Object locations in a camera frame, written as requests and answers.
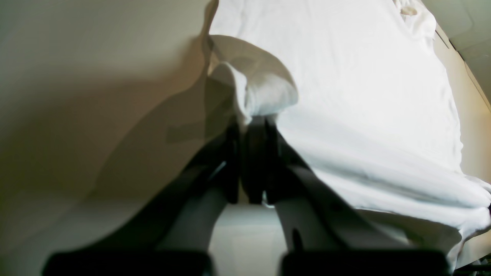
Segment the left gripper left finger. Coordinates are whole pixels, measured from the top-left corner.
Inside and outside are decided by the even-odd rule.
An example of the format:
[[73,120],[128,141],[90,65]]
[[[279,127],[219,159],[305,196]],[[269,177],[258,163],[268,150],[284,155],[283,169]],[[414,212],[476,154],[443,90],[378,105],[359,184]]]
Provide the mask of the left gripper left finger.
[[119,229],[55,253],[44,276],[216,276],[208,253],[214,226],[238,202],[239,131],[231,124]]

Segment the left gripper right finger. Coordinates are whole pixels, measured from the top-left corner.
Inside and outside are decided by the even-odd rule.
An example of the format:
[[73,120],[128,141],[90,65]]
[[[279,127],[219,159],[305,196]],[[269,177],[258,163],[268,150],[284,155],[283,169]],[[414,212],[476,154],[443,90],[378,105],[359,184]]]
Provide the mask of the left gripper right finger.
[[288,253],[281,276],[448,276],[445,256],[398,241],[321,181],[270,117],[242,135],[242,186],[252,204],[273,206]]

